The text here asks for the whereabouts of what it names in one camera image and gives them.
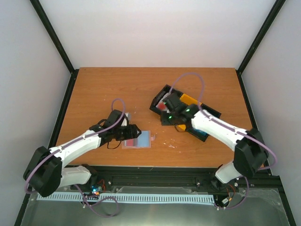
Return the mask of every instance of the white wall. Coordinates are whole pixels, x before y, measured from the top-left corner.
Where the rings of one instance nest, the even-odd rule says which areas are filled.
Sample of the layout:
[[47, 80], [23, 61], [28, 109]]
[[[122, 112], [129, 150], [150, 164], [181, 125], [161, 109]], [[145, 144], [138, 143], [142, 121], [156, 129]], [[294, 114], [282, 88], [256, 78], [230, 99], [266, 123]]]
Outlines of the white wall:
[[75, 67], [238, 67], [275, 0], [41, 0]]
[[48, 145], [69, 80], [29, 0], [0, 7], [0, 224], [13, 225], [24, 198], [23, 172]]
[[301, 225], [301, 1], [286, 1], [243, 73], [256, 122], [279, 164], [297, 225]]

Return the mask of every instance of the wooden table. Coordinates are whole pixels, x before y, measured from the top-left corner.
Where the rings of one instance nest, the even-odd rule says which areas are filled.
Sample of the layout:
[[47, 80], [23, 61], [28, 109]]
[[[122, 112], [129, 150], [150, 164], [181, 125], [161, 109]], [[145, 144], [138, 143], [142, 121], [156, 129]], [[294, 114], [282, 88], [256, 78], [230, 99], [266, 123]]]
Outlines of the wooden table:
[[[111, 102], [120, 97], [126, 103], [131, 123], [150, 130], [156, 138], [151, 148], [92, 150], [72, 164], [106, 166], [218, 167], [233, 159], [234, 153], [209, 136], [202, 142], [174, 127], [161, 126], [159, 115], [149, 110], [151, 101], [164, 87], [186, 72], [200, 73], [205, 80], [202, 102], [222, 113], [221, 119], [250, 129], [251, 123], [234, 68], [81, 68], [69, 102], [57, 144], [63, 144], [91, 125], [105, 119]], [[176, 89], [197, 98], [200, 81], [190, 75], [180, 80]], [[115, 109], [122, 110], [117, 103]]]

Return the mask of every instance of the white cable track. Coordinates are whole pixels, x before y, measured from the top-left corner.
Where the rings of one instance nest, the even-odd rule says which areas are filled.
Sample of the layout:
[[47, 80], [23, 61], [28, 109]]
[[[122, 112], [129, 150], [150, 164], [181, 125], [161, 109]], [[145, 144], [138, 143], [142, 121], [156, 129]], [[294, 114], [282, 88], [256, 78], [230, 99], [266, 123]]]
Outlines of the white cable track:
[[[212, 205], [213, 195], [206, 194], [121, 194], [102, 193], [98, 197], [87, 198], [90, 202], [97, 202], [106, 197], [114, 197], [119, 203], [140, 203], [140, 204], [201, 204]], [[79, 202], [82, 196], [77, 192], [54, 192], [48, 197], [38, 195], [37, 200], [41, 201], [65, 201]]]

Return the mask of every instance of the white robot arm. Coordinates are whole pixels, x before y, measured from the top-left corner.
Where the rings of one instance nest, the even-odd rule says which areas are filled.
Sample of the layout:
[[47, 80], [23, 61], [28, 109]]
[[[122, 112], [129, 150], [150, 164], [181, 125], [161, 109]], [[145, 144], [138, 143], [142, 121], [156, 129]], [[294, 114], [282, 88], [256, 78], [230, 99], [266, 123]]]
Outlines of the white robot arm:
[[234, 152], [233, 161], [220, 166], [215, 172], [211, 183], [216, 189], [232, 179], [241, 176], [252, 177], [267, 160], [266, 150], [244, 136], [248, 135], [263, 143], [258, 130], [248, 131], [232, 126], [214, 117], [206, 110], [200, 111], [195, 104], [187, 105], [181, 102], [176, 94], [167, 96], [163, 101], [169, 109], [168, 113], [161, 112], [163, 125], [185, 124], [186, 129], [201, 130], [220, 140]]
[[[108, 144], [112, 139], [121, 142], [137, 138], [141, 134], [141, 130], [136, 125], [128, 124], [127, 114], [123, 115], [123, 119], [116, 126], [99, 133], [116, 123], [121, 116], [122, 112], [113, 110], [108, 119], [101, 120], [98, 124], [91, 126], [79, 137], [50, 149], [43, 146], [39, 147], [28, 164], [23, 176], [24, 179], [27, 180], [29, 175], [36, 170], [29, 179], [29, 184], [43, 197], [52, 194], [62, 186], [86, 184], [91, 179], [90, 170], [85, 166], [66, 168], [70, 162], [90, 150]], [[53, 156], [36, 169], [37, 165], [49, 155]]]

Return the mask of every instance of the wire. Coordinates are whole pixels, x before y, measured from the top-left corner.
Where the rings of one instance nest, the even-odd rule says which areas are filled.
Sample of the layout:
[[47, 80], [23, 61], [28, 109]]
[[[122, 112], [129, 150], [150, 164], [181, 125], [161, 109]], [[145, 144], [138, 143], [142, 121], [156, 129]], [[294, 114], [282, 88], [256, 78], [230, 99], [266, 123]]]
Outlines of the wire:
[[232, 210], [232, 209], [235, 209], [237, 208], [238, 206], [240, 206], [241, 204], [243, 204], [245, 201], [246, 201], [246, 197], [248, 195], [248, 192], [249, 192], [249, 182], [248, 182], [248, 179], [246, 177], [244, 177], [245, 180], [246, 180], [246, 194], [244, 196], [244, 198], [238, 203], [236, 204], [235, 206], [231, 206], [231, 207], [224, 207], [225, 210]]
[[[78, 185], [74, 185], [74, 186], [78, 189], [79, 193], [80, 193], [81, 196], [83, 197], [83, 202], [84, 202], [84, 203], [89, 207], [89, 209], [90, 209], [92, 212], [94, 212], [96, 215], [98, 215], [98, 216], [100, 216], [100, 217], [102, 217], [102, 218], [111, 218], [111, 217], [113, 217], [113, 216], [115, 216], [116, 214], [119, 213], [119, 203], [117, 202], [117, 200], [116, 200], [114, 197], [105, 197], [105, 198], [101, 199], [100, 201], [94, 203], [93, 205], [90, 205], [89, 202], [88, 202], [88, 200], [86, 199], [85, 194], [84, 194], [83, 191], [79, 188], [79, 186], [78, 186]], [[102, 203], [103, 201], [108, 200], [108, 199], [112, 199], [112, 200], [116, 203], [116, 211], [115, 211], [113, 214], [111, 214], [111, 215], [102, 215], [102, 214], [97, 213], [97, 212], [93, 209], [94, 206], [99, 205], [100, 203]]]
[[107, 119], [101, 119], [101, 120], [98, 122], [98, 125], [101, 125], [104, 121], [107, 121]]
[[228, 196], [229, 196], [229, 201], [231, 201], [232, 199], [233, 199], [233, 197], [234, 197], [234, 195], [235, 195], [235, 189], [234, 189], [234, 187], [232, 186], [232, 185], [230, 185], [230, 184], [227, 184], [229, 187], [231, 187], [231, 189], [232, 189], [232, 191], [233, 191], [233, 195], [232, 195], [232, 197], [230, 197], [230, 194], [229, 194], [229, 191], [228, 191], [228, 189], [227, 189], [227, 193], [228, 193]]
[[[123, 105], [122, 114], [121, 114], [121, 116], [118, 118], [118, 120], [117, 120], [114, 124], [112, 124], [111, 126], [105, 128], [105, 129], [103, 129], [103, 130], [101, 130], [101, 131], [98, 131], [98, 132], [95, 132], [95, 133], [86, 135], [85, 138], [94, 136], [94, 135], [96, 135], [96, 134], [103, 133], [103, 132], [105, 132], [105, 131], [107, 131], [107, 130], [113, 128], [113, 127], [115, 127], [115, 126], [121, 121], [121, 119], [123, 118], [123, 115], [125, 114], [125, 111], [126, 111], [126, 104], [124, 103], [124, 101], [123, 101], [121, 98], [116, 98], [116, 99], [114, 99], [114, 100], [112, 101], [112, 104], [111, 104], [111, 110], [112, 110], [112, 111], [113, 111], [113, 105], [114, 105], [114, 102], [117, 101], [117, 100], [121, 101], [121, 102], [122, 102], [122, 105]], [[80, 140], [82, 140], [82, 139], [84, 139], [84, 137], [79, 137], [79, 138], [77, 138], [77, 139], [75, 139], [75, 140], [73, 140], [73, 141], [71, 141], [71, 142], [69, 142], [69, 143], [67, 143], [67, 144], [65, 144], [65, 145], [63, 145], [63, 146], [61, 146], [60, 149], [58, 149], [58, 150], [52, 152], [51, 154], [49, 154], [48, 156], [46, 156], [46, 157], [45, 157], [45, 158], [44, 158], [44, 159], [43, 159], [43, 160], [42, 160], [42, 161], [41, 161], [41, 162], [40, 162], [40, 163], [32, 170], [32, 172], [29, 174], [28, 178], [26, 179], [25, 185], [24, 185], [24, 190], [25, 190], [25, 192], [26, 192], [27, 194], [33, 194], [33, 193], [36, 193], [36, 192], [37, 192], [37, 191], [34, 191], [34, 190], [33, 190], [33, 191], [29, 191], [29, 190], [28, 190], [29, 182], [30, 182], [30, 180], [32, 179], [33, 175], [37, 172], [37, 170], [38, 170], [38, 169], [39, 169], [39, 168], [40, 168], [40, 167], [41, 167], [48, 159], [50, 159], [50, 158], [51, 158], [52, 156], [54, 156], [56, 153], [61, 152], [63, 149], [69, 147], [70, 145], [72, 145], [72, 144], [74, 144], [74, 143], [76, 143], [76, 142], [78, 142], [78, 141], [80, 141]]]
[[103, 190], [103, 193], [104, 193], [105, 192], [104, 179], [101, 179], [97, 184], [100, 184], [101, 182], [103, 182], [102, 190]]
[[110, 148], [110, 147], [109, 147], [109, 142], [108, 142], [108, 144], [107, 144], [107, 148], [108, 148], [108, 149], [110, 149], [110, 150], [113, 150], [113, 149], [116, 149], [116, 148], [118, 148], [118, 147], [120, 146], [120, 144], [121, 144], [121, 141], [119, 142], [119, 144], [118, 144], [116, 147], [114, 147], [114, 148]]
[[[177, 78], [177, 79], [174, 81], [174, 83], [173, 83], [173, 85], [171, 86], [171, 88], [170, 88], [170, 90], [169, 90], [168, 93], [170, 94], [170, 93], [172, 92], [173, 87], [175, 86], [175, 84], [176, 84], [182, 77], [184, 77], [184, 76], [186, 76], [186, 75], [190, 75], [190, 74], [193, 74], [193, 75], [198, 76], [198, 78], [199, 78], [200, 81], [201, 81], [202, 87], [201, 87], [200, 95], [199, 95], [199, 97], [198, 97], [198, 108], [199, 108], [199, 110], [201, 111], [201, 113], [202, 113], [205, 117], [209, 118], [209, 115], [201, 108], [201, 105], [200, 105], [201, 98], [202, 98], [202, 96], [203, 96], [204, 89], [205, 89], [205, 82], [204, 82], [203, 77], [200, 76], [198, 73], [195, 73], [195, 72], [188, 72], [188, 73], [182, 74], [179, 78]], [[216, 124], [218, 124], [218, 125], [220, 125], [220, 126], [226, 128], [226, 129], [228, 129], [228, 130], [230, 130], [230, 131], [232, 131], [232, 132], [235, 132], [235, 133], [237, 133], [237, 134], [239, 134], [239, 135], [242, 135], [243, 137], [245, 137], [245, 138], [247, 138], [247, 139], [249, 139], [249, 140], [251, 140], [251, 141], [257, 143], [259, 146], [263, 147], [265, 150], [267, 150], [267, 151], [274, 157], [274, 162], [273, 162], [273, 164], [271, 164], [271, 165], [269, 165], [269, 166], [266, 166], [266, 167], [259, 168], [258, 170], [267, 170], [267, 169], [270, 169], [271, 167], [273, 167], [273, 166], [275, 166], [275, 165], [277, 164], [278, 159], [277, 159], [277, 156], [275, 155], [275, 153], [272, 152], [272, 150], [269, 149], [269, 148], [268, 148], [266, 145], [264, 145], [262, 142], [260, 142], [260, 141], [258, 141], [258, 140], [256, 140], [256, 139], [254, 139], [253, 137], [251, 137], [251, 136], [249, 136], [249, 135], [247, 135], [247, 134], [244, 134], [244, 133], [239, 132], [239, 131], [235, 131], [235, 129], [233, 129], [233, 128], [227, 126], [227, 125], [222, 124], [221, 122], [217, 121], [217, 120], [214, 119], [214, 118], [211, 118], [211, 121], [213, 121], [213, 122], [215, 122]]]

